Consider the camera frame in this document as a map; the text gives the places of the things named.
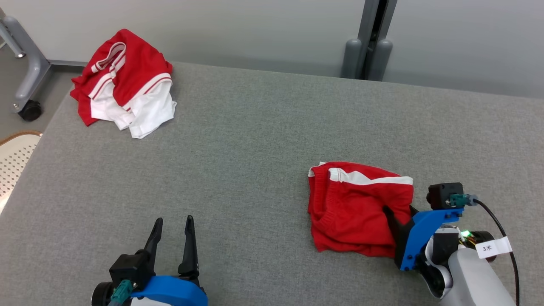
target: red shorts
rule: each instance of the red shorts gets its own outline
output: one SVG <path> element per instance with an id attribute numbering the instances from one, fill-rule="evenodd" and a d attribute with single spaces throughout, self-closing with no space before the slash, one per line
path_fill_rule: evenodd
<path id="1" fill-rule="evenodd" d="M 355 251 L 393 258 L 395 243 L 382 211 L 403 224 L 413 198 L 412 178 L 348 162 L 321 163 L 308 174 L 312 237 L 319 252 Z"/>

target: chair leg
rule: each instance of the chair leg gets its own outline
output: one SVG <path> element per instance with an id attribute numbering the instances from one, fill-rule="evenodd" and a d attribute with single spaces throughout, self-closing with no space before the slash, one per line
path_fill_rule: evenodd
<path id="1" fill-rule="evenodd" d="M 4 40 L 4 43 L 7 44 L 10 49 L 15 53 L 16 58 L 22 58 L 26 54 L 23 52 L 23 49 L 19 46 L 17 41 L 11 37 L 8 29 L 5 28 L 4 24 L 0 22 L 0 37 Z"/>
<path id="2" fill-rule="evenodd" d="M 40 49 L 32 41 L 17 19 L 5 16 L 3 23 L 12 34 L 15 41 L 21 46 L 28 57 L 28 71 L 23 82 L 15 93 L 15 103 L 10 107 L 11 112 L 21 112 L 30 96 L 34 93 L 51 64 L 47 61 Z"/>

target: chair wheel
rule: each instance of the chair wheel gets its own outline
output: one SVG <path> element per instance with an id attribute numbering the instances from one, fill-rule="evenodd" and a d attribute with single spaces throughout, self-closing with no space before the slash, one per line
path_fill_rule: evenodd
<path id="1" fill-rule="evenodd" d="M 41 116 L 40 102 L 28 100 L 27 104 L 20 112 L 18 112 L 18 114 L 24 121 L 30 122 L 36 120 L 39 116 Z"/>

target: gray fabric surface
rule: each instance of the gray fabric surface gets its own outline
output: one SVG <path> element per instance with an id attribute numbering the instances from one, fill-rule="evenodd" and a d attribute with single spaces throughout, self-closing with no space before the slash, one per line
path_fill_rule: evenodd
<path id="1" fill-rule="evenodd" d="M 393 260 L 318 253 L 307 173 L 345 160 L 460 181 L 509 233 L 523 305 L 544 300 L 544 101 L 174 63 L 174 120 L 143 140 L 85 127 L 63 101 L 0 215 L 0 304 L 89 305 L 122 253 L 164 218 L 156 272 L 174 274 L 195 218 L 210 305 L 437 305 Z M 480 207 L 461 225 L 499 236 Z M 492 264 L 510 293 L 509 257 Z"/>

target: white wall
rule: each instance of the white wall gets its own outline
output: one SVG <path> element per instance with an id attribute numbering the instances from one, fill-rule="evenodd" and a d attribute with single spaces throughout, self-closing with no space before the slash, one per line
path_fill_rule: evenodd
<path id="1" fill-rule="evenodd" d="M 544 99 L 543 0 L 398 0 L 384 81 Z"/>
<path id="2" fill-rule="evenodd" d="M 338 76 L 364 0 L 0 0 L 47 59 L 87 62 L 128 28 L 166 59 Z"/>

